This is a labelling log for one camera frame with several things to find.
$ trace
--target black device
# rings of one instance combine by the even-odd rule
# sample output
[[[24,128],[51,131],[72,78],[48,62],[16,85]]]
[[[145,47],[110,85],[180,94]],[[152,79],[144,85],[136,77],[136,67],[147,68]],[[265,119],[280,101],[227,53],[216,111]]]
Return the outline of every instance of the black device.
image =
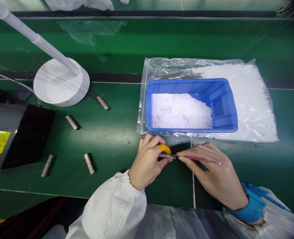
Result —
[[[54,115],[34,105],[0,103],[0,167],[39,161]]]

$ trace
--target white tube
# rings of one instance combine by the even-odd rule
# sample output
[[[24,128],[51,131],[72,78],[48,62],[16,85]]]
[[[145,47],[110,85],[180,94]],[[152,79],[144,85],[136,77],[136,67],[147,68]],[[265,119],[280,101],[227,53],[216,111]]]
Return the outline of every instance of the white tube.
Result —
[[[79,74],[78,69],[73,65],[70,60],[64,56],[60,51],[53,47],[48,41],[46,41],[39,34],[35,33],[31,28],[25,25],[20,19],[14,16],[7,8],[0,3],[0,19],[12,26],[22,35],[27,37],[33,44],[39,47],[41,50],[49,54],[55,60],[62,65],[69,68],[75,75]]]

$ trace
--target hand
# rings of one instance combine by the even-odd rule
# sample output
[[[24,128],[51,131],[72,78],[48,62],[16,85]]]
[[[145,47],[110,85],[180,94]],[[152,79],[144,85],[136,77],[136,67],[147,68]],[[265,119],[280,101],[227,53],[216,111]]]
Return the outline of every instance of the hand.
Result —
[[[207,142],[202,145],[177,153],[199,179],[205,190],[232,210],[240,210],[248,204],[248,198],[236,175],[230,159],[213,144]],[[222,165],[201,162],[208,170],[202,170],[195,161],[183,156],[203,158],[218,161]]]
[[[137,157],[129,170],[129,179],[133,187],[142,190],[151,184],[160,174],[167,163],[172,162],[170,158],[162,158],[158,161],[161,153],[158,144],[166,144],[160,136],[146,134],[144,139],[140,140]]]

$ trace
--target black strip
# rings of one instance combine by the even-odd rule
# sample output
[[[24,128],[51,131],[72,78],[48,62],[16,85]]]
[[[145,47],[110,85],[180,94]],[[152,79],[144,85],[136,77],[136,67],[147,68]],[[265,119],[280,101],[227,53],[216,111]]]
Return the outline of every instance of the black strip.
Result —
[[[0,71],[0,73],[14,79],[33,80],[36,72],[12,72]],[[140,84],[141,74],[117,74],[117,73],[96,73],[88,72],[91,82],[112,82],[112,83],[136,83]],[[294,90],[294,80],[270,80],[264,79],[268,89]]]
[[[274,11],[34,11],[12,12],[19,18],[33,17],[212,17],[212,18],[275,18]]]

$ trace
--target blue plastic bin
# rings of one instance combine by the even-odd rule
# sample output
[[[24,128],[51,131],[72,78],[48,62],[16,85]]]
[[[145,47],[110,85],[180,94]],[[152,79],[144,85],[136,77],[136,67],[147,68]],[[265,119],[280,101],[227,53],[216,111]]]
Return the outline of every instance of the blue plastic bin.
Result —
[[[152,128],[152,94],[190,94],[193,98],[206,103],[212,109],[213,129]],[[146,122],[151,132],[236,132],[238,130],[233,93],[225,78],[149,82],[146,92]]]

